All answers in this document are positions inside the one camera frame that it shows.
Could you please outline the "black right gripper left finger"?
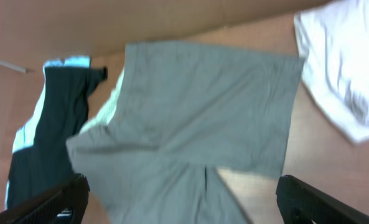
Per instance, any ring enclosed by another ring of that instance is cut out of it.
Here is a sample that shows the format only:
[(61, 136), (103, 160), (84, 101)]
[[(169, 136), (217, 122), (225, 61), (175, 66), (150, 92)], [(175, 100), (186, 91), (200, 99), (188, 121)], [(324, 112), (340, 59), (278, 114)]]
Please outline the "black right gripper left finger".
[(0, 213), (0, 224), (81, 224), (90, 187), (86, 177), (70, 180)]

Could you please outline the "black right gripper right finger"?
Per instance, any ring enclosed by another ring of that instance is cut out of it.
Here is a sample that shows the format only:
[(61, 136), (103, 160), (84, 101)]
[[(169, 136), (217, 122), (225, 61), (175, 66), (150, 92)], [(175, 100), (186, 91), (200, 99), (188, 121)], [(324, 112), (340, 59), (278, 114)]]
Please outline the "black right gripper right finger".
[(369, 224), (369, 216), (292, 175), (281, 176), (277, 205), (285, 224)]

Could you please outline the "grey shorts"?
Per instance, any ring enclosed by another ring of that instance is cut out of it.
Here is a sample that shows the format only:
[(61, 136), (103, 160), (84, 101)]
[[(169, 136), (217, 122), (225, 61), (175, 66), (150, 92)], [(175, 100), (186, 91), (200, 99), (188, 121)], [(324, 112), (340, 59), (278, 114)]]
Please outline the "grey shorts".
[(280, 177), (303, 59), (128, 44), (116, 111), (67, 140), (112, 223), (246, 223), (219, 167)]

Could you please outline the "folded beige shorts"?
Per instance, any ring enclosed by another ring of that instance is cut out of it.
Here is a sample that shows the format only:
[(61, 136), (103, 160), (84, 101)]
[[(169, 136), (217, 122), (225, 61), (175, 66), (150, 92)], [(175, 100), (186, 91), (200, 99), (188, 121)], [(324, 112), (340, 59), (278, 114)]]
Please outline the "folded beige shorts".
[(352, 143), (369, 140), (369, 0), (297, 12), (294, 29), (317, 106)]

